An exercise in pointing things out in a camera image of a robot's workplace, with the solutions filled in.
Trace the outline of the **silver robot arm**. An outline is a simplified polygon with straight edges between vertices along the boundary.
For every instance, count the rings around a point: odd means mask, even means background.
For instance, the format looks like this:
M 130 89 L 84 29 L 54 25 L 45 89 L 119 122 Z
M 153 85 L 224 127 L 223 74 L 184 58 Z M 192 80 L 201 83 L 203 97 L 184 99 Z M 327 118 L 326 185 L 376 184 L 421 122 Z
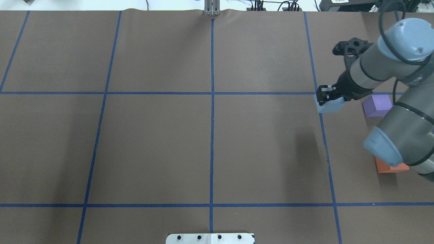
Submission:
M 375 43 L 352 38 L 335 45 L 345 71 L 333 85 L 316 91 L 319 113 L 336 112 L 346 102 L 359 100 L 391 78 L 406 85 L 392 108 L 363 145 L 387 165 L 405 164 L 433 181 L 433 27 L 426 20 L 405 18 L 384 30 Z

